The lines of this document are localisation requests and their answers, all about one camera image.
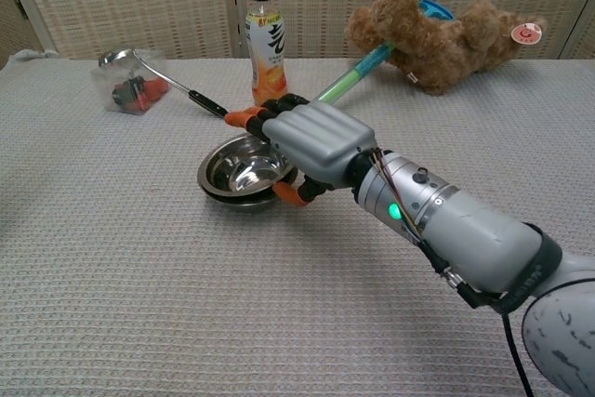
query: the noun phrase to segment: red and white tag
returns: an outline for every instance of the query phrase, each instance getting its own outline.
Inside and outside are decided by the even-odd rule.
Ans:
[[[534,46],[541,40],[541,28],[536,23],[522,23],[512,29],[510,37],[522,46]]]

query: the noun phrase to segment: black knob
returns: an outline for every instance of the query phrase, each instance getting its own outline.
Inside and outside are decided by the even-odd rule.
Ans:
[[[426,183],[428,181],[428,169],[420,167],[413,175],[413,181],[415,183]]]

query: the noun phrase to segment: orange fingertip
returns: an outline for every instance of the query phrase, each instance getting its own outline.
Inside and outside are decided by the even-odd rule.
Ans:
[[[258,115],[261,111],[266,111],[266,109],[264,107],[252,106],[248,107],[244,112]]]
[[[233,127],[241,127],[245,129],[248,120],[255,116],[251,113],[246,112],[229,112],[225,115],[225,123]]]
[[[290,205],[306,206],[308,204],[308,202],[304,202],[302,198],[299,197],[298,190],[292,188],[289,183],[285,183],[284,181],[278,181],[272,185],[272,190],[281,200]]]

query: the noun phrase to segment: green led light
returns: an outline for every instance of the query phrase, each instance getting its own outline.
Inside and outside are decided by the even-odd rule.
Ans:
[[[401,210],[397,204],[392,204],[389,206],[389,215],[395,220],[399,220],[401,218]]]

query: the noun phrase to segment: tag on teddy bear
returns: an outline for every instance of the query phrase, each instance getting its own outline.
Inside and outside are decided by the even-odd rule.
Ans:
[[[415,76],[415,75],[413,74],[413,72],[409,72],[409,74],[407,75],[407,77],[408,77],[408,78],[411,80],[411,82],[412,82],[413,84],[417,84],[417,81],[419,81],[419,80],[417,79],[417,76]]]
[[[536,23],[522,23],[512,29],[510,37],[522,46],[533,46],[541,40],[541,28]]]

